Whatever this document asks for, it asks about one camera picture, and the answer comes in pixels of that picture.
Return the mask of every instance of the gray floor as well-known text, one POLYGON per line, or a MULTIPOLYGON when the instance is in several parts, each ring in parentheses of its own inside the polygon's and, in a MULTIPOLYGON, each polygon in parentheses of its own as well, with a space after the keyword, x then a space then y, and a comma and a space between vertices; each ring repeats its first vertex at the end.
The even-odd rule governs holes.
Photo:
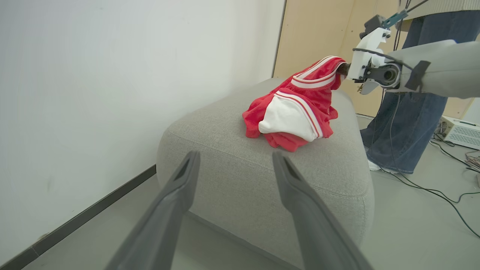
MULTIPOLYGON (((361 127, 367 123, 359 118, 361 127)), ((447 148, 459 158, 467 151, 447 148)), ((464 167, 428 146, 410 179, 456 199, 461 193, 480 191, 475 173, 464 167)), ((361 249, 375 269, 480 269, 480 239, 468 231, 449 204, 388 174, 373 172, 372 178, 375 219, 361 249)), ((24 269, 103 269, 158 192, 154 176, 24 269)), ((470 226, 480 232, 480 195, 464 196, 457 206, 470 226)), ((283 268, 185 217, 172 269, 283 268)))

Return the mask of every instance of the blue jeans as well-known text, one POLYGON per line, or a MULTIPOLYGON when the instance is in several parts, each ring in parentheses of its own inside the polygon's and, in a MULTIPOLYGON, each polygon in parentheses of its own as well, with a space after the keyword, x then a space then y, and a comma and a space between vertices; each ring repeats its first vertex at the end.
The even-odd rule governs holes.
MULTIPOLYGON (((403 48, 453 39, 474 41, 480 32, 480 11, 460 11, 413 19, 403 48)), ((445 109, 447 98, 429 93, 386 93, 377 116, 360 131, 367 157, 382 168, 413 173, 445 109), (398 99, 400 104, 390 124, 398 99)))

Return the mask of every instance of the white electronic device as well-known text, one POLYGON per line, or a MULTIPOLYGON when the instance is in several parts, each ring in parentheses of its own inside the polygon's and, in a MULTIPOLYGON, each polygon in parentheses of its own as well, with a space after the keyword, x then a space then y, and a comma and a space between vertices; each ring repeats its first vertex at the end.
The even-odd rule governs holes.
POLYGON ((480 150, 480 124, 443 115, 437 134, 445 141, 480 150))

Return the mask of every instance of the gray ottoman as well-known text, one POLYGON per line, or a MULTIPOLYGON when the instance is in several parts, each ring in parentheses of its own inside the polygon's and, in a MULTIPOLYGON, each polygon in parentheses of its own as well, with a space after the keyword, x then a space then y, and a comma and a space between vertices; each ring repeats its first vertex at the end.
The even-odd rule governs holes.
MULTIPOLYGON (((190 150, 201 153, 200 175, 190 212, 208 225, 265 256, 303 268, 290 213, 280 202, 272 152, 262 136, 245 137, 242 119, 250 103, 278 86, 269 79, 183 117, 160 141, 161 187, 190 150)), ((373 186, 357 119, 348 95, 334 91, 334 134, 287 153, 309 184, 360 244, 373 220, 373 186)))

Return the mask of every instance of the black baseboard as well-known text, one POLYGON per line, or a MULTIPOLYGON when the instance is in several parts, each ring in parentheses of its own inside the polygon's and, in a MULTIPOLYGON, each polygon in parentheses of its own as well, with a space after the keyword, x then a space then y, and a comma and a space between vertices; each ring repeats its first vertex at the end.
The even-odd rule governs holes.
POLYGON ((49 250, 51 247, 56 245, 58 242, 63 240, 69 234, 73 233, 76 229, 80 228, 80 226, 85 224, 87 221, 91 220, 94 216, 98 215, 101 211, 105 210, 118 199, 155 175, 155 173, 156 166, 153 165, 2 265, 0 270, 22 269, 27 264, 31 263, 40 255, 49 250))

